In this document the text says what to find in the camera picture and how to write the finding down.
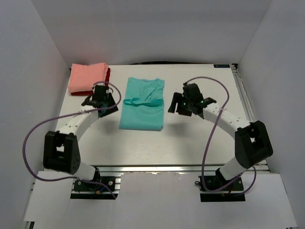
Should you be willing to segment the teal t-shirt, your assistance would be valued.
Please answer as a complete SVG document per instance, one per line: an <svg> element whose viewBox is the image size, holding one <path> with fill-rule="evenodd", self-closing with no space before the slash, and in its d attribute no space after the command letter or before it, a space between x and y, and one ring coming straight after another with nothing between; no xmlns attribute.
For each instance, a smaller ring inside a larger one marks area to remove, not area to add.
<svg viewBox="0 0 305 229"><path fill-rule="evenodd" d="M127 82L119 128L124 130L161 131L164 119L162 79L136 79Z"/></svg>

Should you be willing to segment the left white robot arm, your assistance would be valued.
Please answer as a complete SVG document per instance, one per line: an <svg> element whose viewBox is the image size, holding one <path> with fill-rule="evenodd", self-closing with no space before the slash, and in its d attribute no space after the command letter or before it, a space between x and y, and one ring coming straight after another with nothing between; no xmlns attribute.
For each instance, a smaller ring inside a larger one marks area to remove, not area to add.
<svg viewBox="0 0 305 229"><path fill-rule="evenodd" d="M93 88L93 95L81 104L76 114L57 131L49 131L44 139L43 166L74 177L99 182L98 169L81 161L79 140L98 119L118 111L112 96L113 89L107 83Z"/></svg>

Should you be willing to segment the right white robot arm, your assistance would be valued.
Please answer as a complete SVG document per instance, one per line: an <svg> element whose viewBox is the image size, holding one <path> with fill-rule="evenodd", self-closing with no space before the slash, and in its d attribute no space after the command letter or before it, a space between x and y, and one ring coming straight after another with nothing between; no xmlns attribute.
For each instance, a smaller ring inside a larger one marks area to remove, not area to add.
<svg viewBox="0 0 305 229"><path fill-rule="evenodd" d="M266 126L250 122L224 110L213 98L204 98L197 84L184 84L183 93L174 93L169 113L197 115L224 130L234 139L234 157L216 171L216 177L228 182L250 167L273 155Z"/></svg>

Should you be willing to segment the folded red t-shirt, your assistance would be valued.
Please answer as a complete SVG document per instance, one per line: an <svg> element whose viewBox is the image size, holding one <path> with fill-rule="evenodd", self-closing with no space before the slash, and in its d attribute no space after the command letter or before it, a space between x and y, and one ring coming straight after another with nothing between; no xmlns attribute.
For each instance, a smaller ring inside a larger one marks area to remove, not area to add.
<svg viewBox="0 0 305 229"><path fill-rule="evenodd" d="M108 68L107 73L106 73L106 77L105 77L105 81L109 82L110 79L110 72L111 69ZM89 96L89 95L93 95L93 90L90 91L80 91L80 92L73 92L71 93L72 96Z"/></svg>

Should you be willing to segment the folded pink t-shirt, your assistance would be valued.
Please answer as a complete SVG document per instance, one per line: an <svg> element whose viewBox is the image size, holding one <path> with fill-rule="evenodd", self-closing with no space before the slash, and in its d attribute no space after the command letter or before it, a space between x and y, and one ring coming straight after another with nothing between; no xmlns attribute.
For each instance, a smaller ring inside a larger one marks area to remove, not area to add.
<svg viewBox="0 0 305 229"><path fill-rule="evenodd" d="M73 96L92 94L92 86L105 81L109 66L106 63L92 65L72 64L68 92Z"/></svg>

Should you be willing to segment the black strip behind table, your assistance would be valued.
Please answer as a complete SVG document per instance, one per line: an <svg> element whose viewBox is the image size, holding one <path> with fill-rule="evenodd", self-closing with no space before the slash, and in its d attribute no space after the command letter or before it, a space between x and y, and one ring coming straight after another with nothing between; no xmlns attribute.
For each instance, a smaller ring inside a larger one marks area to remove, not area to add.
<svg viewBox="0 0 305 229"><path fill-rule="evenodd" d="M131 63L130 65L166 65L166 64L209 64L209 63L202 63L202 62L177 62L177 61L147 61L147 62L136 62ZM212 63L213 65L228 65L230 67L230 64L226 63Z"/></svg>

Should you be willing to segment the aluminium front rail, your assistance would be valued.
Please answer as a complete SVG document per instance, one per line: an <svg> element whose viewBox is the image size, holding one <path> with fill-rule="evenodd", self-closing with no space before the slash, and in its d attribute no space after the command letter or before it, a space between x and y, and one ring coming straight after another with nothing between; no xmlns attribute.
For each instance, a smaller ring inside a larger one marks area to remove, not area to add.
<svg viewBox="0 0 305 229"><path fill-rule="evenodd" d="M205 166L206 172L214 172L220 165ZM266 163L254 166L257 172L270 172ZM200 172L201 166L97 166L101 172Z"/></svg>

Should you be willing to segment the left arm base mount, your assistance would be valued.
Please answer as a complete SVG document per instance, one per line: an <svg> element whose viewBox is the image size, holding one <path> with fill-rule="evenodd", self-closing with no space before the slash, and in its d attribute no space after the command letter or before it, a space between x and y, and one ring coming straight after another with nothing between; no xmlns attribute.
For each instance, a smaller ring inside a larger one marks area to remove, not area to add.
<svg viewBox="0 0 305 229"><path fill-rule="evenodd" d="M100 175L97 184L89 184L76 179L71 190L71 199L91 199L91 200L114 200L120 189L120 177L113 175Z"/></svg>

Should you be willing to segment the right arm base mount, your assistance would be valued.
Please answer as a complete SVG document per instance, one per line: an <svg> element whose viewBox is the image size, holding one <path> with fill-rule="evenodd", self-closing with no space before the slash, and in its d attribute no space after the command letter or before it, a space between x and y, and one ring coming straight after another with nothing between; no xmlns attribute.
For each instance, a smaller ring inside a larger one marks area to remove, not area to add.
<svg viewBox="0 0 305 229"><path fill-rule="evenodd" d="M210 190L206 190L203 186L202 176L198 177L198 180L194 184L200 190L200 201L202 203L212 203L212 202L245 202L244 186L241 178L238 178L232 184L228 185L226 188L215 191L219 189L224 184L222 181L214 176L204 176L204 182L206 187Z"/></svg>

